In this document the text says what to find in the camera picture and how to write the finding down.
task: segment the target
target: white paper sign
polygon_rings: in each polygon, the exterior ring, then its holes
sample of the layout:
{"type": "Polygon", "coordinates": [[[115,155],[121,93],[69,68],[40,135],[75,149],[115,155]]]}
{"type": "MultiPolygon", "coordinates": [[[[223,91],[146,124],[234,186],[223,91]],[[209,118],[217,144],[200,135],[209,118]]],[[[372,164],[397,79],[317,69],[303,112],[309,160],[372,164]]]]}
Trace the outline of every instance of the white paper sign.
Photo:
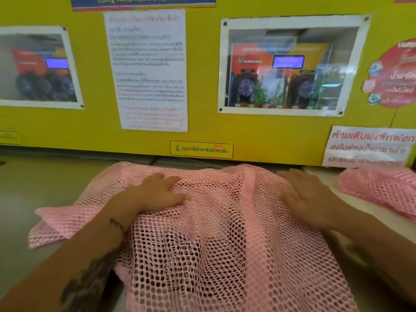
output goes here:
{"type": "Polygon", "coordinates": [[[185,10],[104,17],[122,128],[188,131],[185,10]]]}
{"type": "Polygon", "coordinates": [[[415,129],[333,126],[322,166],[405,166],[415,129]]]}

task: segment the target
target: small yellow sticker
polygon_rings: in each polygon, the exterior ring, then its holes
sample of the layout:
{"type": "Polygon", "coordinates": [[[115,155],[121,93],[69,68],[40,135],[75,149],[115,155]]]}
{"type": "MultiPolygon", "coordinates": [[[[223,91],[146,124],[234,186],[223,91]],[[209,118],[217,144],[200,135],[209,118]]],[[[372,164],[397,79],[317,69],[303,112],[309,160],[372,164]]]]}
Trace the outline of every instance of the small yellow sticker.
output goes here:
{"type": "Polygon", "coordinates": [[[223,143],[171,141],[171,155],[232,159],[234,146],[223,143]]]}
{"type": "Polygon", "coordinates": [[[0,131],[0,144],[21,144],[18,132],[0,131]]]}

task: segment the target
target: hand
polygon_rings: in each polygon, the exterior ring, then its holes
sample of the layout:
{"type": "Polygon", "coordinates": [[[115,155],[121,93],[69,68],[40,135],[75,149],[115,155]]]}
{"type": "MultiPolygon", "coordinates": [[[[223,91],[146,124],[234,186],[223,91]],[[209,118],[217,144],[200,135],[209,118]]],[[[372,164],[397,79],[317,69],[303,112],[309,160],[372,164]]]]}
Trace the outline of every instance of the hand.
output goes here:
{"type": "Polygon", "coordinates": [[[286,179],[295,190],[295,193],[280,193],[279,199],[296,217],[319,229],[335,231],[342,221],[348,221],[346,213],[352,207],[322,184],[317,176],[295,169],[277,175],[286,179]]]}
{"type": "Polygon", "coordinates": [[[140,185],[129,185],[126,190],[114,195],[108,204],[122,206],[135,214],[175,207],[190,200],[188,194],[170,191],[172,185],[179,180],[178,176],[164,178],[162,173],[150,175],[140,185]]]}

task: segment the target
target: forearm tattoo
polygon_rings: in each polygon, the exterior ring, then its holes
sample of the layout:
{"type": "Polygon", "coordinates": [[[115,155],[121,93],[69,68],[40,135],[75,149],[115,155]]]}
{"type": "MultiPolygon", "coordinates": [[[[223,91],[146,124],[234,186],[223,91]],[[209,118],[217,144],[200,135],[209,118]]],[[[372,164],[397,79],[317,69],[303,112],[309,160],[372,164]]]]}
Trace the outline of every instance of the forearm tattoo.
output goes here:
{"type": "Polygon", "coordinates": [[[60,297],[64,312],[96,311],[108,275],[114,267],[119,249],[110,251],[99,259],[92,260],[78,278],[72,278],[60,297]]]}
{"type": "Polygon", "coordinates": [[[111,218],[110,223],[115,225],[116,227],[118,227],[122,231],[123,235],[126,234],[126,229],[124,229],[122,224],[120,222],[118,222],[116,219],[111,218]]]}

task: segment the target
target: laundry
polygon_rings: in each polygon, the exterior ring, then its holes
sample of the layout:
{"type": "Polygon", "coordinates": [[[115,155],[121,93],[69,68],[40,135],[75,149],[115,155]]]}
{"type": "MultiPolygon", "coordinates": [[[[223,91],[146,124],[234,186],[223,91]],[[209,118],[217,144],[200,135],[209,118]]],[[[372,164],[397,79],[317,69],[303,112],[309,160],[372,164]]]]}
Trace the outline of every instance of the laundry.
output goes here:
{"type": "Polygon", "coordinates": [[[87,186],[73,206],[36,210],[29,246],[69,239],[127,185],[153,173],[179,175],[191,201],[139,215],[114,270],[128,311],[358,312],[323,236],[277,199],[293,191],[250,165],[184,171],[121,162],[87,186]]]}
{"type": "Polygon", "coordinates": [[[408,168],[350,168],[339,175],[338,187],[416,222],[416,174],[408,168]]]}

